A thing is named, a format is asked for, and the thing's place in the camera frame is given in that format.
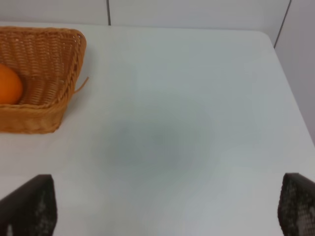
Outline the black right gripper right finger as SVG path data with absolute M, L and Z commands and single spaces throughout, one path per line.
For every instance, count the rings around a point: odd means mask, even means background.
M 283 177 L 278 221 L 285 236 L 315 234 L 315 183 L 299 173 Z

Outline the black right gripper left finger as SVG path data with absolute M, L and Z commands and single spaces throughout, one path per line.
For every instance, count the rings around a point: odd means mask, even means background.
M 57 202 L 51 175 L 37 175 L 0 200 L 2 236 L 52 236 Z

